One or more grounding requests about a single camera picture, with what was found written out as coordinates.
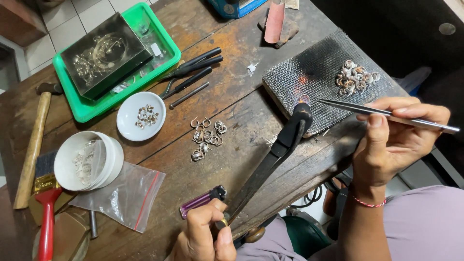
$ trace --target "red and white string bracelet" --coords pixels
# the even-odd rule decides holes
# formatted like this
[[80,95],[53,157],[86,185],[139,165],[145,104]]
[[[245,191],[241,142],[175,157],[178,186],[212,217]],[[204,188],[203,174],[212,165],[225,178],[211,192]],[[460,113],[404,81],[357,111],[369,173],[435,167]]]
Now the red and white string bracelet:
[[364,203],[364,202],[362,202],[361,200],[357,199],[355,196],[353,196],[353,198],[354,198],[357,202],[363,204],[363,205],[366,206],[366,207],[370,207],[370,208],[378,208],[378,207],[381,207],[381,206],[385,205],[385,203],[387,202],[387,197],[385,197],[384,200],[383,200],[383,202],[382,202],[382,204],[379,204],[379,205],[371,205],[371,204]]

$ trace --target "blue box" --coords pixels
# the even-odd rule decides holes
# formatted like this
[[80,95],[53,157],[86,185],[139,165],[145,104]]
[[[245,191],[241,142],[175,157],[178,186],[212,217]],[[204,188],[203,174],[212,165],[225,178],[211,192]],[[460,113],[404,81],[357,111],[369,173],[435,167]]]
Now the blue box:
[[238,3],[228,4],[227,2],[236,2],[233,0],[208,0],[218,13],[224,18],[238,19],[253,11],[258,6],[264,4],[267,0],[240,0]]

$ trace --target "wooden workbench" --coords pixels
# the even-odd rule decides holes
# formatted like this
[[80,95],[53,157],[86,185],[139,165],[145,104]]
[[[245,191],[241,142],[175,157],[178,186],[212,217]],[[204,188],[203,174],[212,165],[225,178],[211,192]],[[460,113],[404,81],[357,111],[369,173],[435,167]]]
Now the wooden workbench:
[[[52,98],[41,153],[58,149],[74,133],[93,130],[117,139],[123,147],[125,161],[167,174],[151,209],[145,233],[139,234],[97,215],[100,236],[91,242],[86,260],[163,260],[183,222],[179,206],[219,184],[229,191],[228,199],[232,198],[267,154],[264,139],[279,132],[285,118],[262,87],[263,72],[336,30],[322,12],[305,1],[299,11],[286,9],[286,15],[300,28],[296,37],[279,50],[265,47],[257,23],[266,15],[267,8],[264,4],[238,20],[224,20],[204,0],[160,0],[152,5],[181,49],[183,60],[220,46],[224,61],[201,80],[211,85],[175,110],[168,110],[161,131],[147,141],[124,139],[117,132],[114,111],[80,124],[73,120],[65,96]],[[251,74],[247,66],[256,63],[259,65]],[[52,65],[0,96],[0,152],[11,201],[14,201],[35,120],[39,98],[34,88],[44,81],[57,81]],[[390,96],[405,95],[393,81],[392,84]],[[159,93],[165,86],[159,85],[150,91]],[[166,103],[175,101],[187,91],[170,97]],[[197,116],[221,120],[228,131],[222,146],[213,148],[204,160],[190,163],[190,155],[197,147],[191,141],[190,121]],[[321,142],[303,141],[232,224],[234,237],[339,172],[340,166],[349,163],[349,156],[363,133],[364,125],[348,117],[327,135],[320,136]],[[27,210],[15,211],[13,216],[14,224],[10,229],[24,245],[24,253],[30,253],[32,237],[37,230],[33,229]]]

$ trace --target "wooden hammer handle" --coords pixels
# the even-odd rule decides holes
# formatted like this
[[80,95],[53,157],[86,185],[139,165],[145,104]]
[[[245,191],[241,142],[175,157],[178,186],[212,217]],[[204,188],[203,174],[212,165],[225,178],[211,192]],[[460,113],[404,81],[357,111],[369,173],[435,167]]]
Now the wooden hammer handle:
[[37,118],[35,119],[34,128],[32,129],[31,139],[29,140],[29,146],[27,147],[26,157],[24,159],[23,170],[19,178],[18,191],[16,191],[16,198],[13,205],[14,209],[25,209],[28,207],[27,200],[31,197],[35,163],[40,153],[40,147],[42,146],[45,120],[47,119],[51,98],[52,94],[50,92],[44,92],[40,95]]

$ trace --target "purple lighter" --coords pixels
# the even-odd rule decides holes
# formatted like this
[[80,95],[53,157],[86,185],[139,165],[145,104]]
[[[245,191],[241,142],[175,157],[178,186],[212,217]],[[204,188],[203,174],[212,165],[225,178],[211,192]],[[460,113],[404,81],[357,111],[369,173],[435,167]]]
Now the purple lighter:
[[227,190],[225,190],[222,185],[219,185],[215,187],[214,189],[206,192],[205,194],[202,194],[190,200],[189,202],[182,204],[182,206],[179,208],[180,215],[182,216],[182,219],[186,219],[187,212],[189,210],[206,205],[214,198],[218,198],[221,201],[224,201],[224,199],[226,198],[226,195],[227,195]]

